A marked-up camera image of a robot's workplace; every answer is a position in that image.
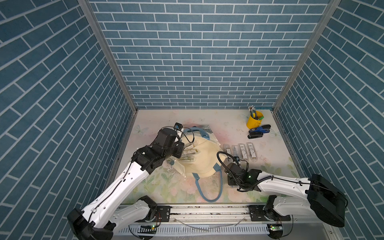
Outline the clear compass set case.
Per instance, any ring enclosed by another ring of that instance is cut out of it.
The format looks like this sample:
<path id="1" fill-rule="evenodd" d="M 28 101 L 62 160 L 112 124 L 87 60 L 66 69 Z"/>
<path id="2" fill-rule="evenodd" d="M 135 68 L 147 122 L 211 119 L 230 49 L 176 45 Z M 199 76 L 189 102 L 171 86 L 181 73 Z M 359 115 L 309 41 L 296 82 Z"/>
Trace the clear compass set case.
<path id="1" fill-rule="evenodd" d="M 223 145 L 223 151 L 226 152 L 226 153 L 229 154 L 229 155 L 232 155 L 231 146 L 228 145 L 228 144 L 224 144 L 224 145 Z"/>

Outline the cream canvas tote bag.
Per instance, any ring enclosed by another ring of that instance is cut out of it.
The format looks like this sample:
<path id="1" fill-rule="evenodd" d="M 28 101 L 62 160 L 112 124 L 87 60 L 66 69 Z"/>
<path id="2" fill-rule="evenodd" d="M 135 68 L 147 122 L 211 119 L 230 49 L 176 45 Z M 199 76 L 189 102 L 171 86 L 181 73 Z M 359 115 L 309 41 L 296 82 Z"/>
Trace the cream canvas tote bag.
<path id="1" fill-rule="evenodd" d="M 206 126 L 204 128 L 184 128 L 181 140 L 185 146 L 188 144 L 199 143 L 199 145 L 193 149 L 198 150 L 199 152 L 195 155 L 190 155 L 194 156 L 196 161 L 194 163 L 184 163 L 179 161 L 179 158 L 170 157 L 167 160 L 167 163 L 169 163 L 183 177 L 193 177 L 197 190 L 205 201 L 208 203 L 216 202 L 223 193 L 224 183 L 222 177 L 222 162 L 225 160 L 225 157 L 222 157 L 220 161 L 217 158 L 217 152 L 222 150 L 218 139 L 213 131 Z M 207 198 L 202 191 L 199 180 L 208 178 L 215 173 L 219 173 L 219 193 L 217 197 Z"/>

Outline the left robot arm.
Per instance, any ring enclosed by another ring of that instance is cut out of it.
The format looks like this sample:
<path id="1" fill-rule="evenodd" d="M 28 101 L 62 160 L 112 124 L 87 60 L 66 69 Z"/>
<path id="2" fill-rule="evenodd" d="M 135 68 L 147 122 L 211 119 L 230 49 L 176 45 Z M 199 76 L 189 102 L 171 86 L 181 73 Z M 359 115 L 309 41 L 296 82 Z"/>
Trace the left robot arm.
<path id="1" fill-rule="evenodd" d="M 71 230 L 79 240 L 110 240 L 128 225 L 154 217 L 157 204 L 147 196 L 127 208 L 118 208 L 164 160 L 181 156 L 185 146 L 181 141 L 183 129 L 176 123 L 173 128 L 159 130 L 150 145 L 135 151 L 130 164 L 103 193 L 82 210 L 74 209 L 68 214 Z"/>

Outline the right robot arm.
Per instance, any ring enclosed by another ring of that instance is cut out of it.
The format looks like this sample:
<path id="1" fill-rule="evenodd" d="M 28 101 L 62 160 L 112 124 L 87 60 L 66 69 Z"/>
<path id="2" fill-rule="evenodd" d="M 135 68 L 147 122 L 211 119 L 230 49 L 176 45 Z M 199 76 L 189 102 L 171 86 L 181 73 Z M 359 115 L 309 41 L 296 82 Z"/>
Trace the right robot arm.
<path id="1" fill-rule="evenodd" d="M 289 178 L 261 170 L 246 171 L 238 164 L 225 167 L 229 185 L 240 192 L 257 191 L 268 196 L 263 214 L 270 221 L 293 216 L 317 217 L 343 228 L 348 200 L 345 194 L 318 174 L 309 178 Z"/>

